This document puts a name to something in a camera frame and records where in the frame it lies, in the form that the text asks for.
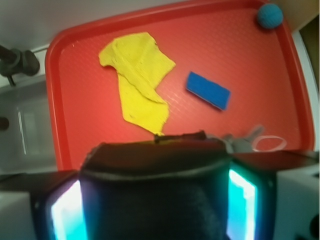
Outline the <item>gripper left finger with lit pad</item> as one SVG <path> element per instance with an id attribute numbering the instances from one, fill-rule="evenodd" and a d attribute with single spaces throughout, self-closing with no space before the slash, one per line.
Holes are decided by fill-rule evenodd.
<path id="1" fill-rule="evenodd" d="M 86 240 L 76 170 L 0 176 L 2 240 Z"/>

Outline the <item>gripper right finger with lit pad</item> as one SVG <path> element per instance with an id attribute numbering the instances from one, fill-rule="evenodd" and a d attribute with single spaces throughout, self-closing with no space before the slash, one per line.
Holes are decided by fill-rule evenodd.
<path id="1" fill-rule="evenodd" d="M 229 169 L 230 240 L 317 240 L 320 154 L 281 150 L 234 153 Z"/>

